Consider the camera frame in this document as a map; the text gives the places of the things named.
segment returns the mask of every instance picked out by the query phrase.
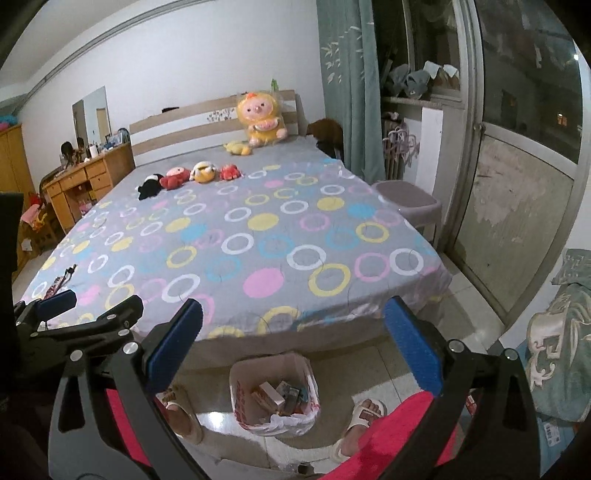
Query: white slipper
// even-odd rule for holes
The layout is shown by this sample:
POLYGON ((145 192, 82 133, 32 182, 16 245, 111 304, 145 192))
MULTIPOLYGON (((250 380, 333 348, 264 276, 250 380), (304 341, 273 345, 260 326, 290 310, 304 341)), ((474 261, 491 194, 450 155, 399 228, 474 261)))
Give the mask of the white slipper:
POLYGON ((369 428, 369 422, 361 418, 361 414, 364 411, 378 418, 382 418, 386 415, 386 406, 382 402, 374 398, 366 398, 365 400, 360 401, 359 403, 357 403, 357 405, 355 405, 355 408, 353 409, 353 415, 351 416, 351 422, 349 423, 349 426, 347 427, 345 434, 333 445, 332 450, 330 452, 330 459, 332 461, 336 463, 343 463, 344 461, 349 460, 350 457, 347 457, 346 455, 343 455, 340 452, 340 444, 343 442, 343 439, 347 435, 347 432, 355 425, 362 425, 363 427, 369 428), (365 400, 369 400, 371 403, 377 405, 379 407, 379 411, 372 411, 362 406, 361 404, 365 400))
POLYGON ((179 435, 177 433, 176 436, 195 445, 201 443, 203 440, 203 429, 201 428, 197 415, 195 415, 195 411, 191 406, 187 391, 179 385, 173 385, 167 391, 157 394, 156 397, 167 409, 169 405, 176 405, 177 407, 182 408, 191 419, 191 433, 189 433, 189 435, 179 435))

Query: plastic stool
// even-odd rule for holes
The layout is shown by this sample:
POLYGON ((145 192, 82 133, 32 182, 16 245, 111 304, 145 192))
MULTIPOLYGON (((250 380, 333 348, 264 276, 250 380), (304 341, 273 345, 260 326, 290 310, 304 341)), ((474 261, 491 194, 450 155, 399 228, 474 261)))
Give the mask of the plastic stool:
POLYGON ((386 180, 374 183, 374 189, 392 202, 409 223, 419 228, 435 225, 433 248, 437 249, 441 234, 441 202, 416 185, 404 180, 386 180))

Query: penguin plush toy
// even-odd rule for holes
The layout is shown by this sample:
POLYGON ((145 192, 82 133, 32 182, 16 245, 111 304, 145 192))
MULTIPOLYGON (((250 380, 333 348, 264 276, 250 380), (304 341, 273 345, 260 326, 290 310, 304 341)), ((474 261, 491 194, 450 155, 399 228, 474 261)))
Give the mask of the penguin plush toy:
POLYGON ((160 179, 162 177, 163 176, 160 173, 147 176, 144 180, 144 184, 137 188, 139 199, 143 200, 150 197, 156 197, 163 188, 162 185, 160 185, 160 179))

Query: desk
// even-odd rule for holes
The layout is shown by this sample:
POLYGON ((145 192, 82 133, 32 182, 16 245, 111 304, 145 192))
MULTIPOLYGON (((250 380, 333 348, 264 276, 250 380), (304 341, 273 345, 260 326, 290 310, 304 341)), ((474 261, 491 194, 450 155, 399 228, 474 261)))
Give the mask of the desk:
POLYGON ((131 144, 126 143, 102 153, 86 163, 66 170, 45 185, 57 219, 65 233, 82 218, 78 207, 81 195, 100 200, 135 168, 131 144))

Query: polka dot bed sheet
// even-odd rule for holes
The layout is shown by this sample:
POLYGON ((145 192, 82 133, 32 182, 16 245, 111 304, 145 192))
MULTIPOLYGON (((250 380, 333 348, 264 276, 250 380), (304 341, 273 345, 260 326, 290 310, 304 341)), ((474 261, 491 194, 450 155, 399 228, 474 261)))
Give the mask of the polka dot bed sheet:
POLYGON ((396 294, 418 311, 451 280, 387 200, 304 139, 249 157, 217 147, 135 169, 68 233, 23 300, 42 298, 73 264, 67 288, 77 305, 50 328, 91 322, 137 294, 143 336, 191 298, 204 310, 197 340, 379 317, 396 294), (138 200, 146 176, 202 160, 234 161, 243 177, 138 200))

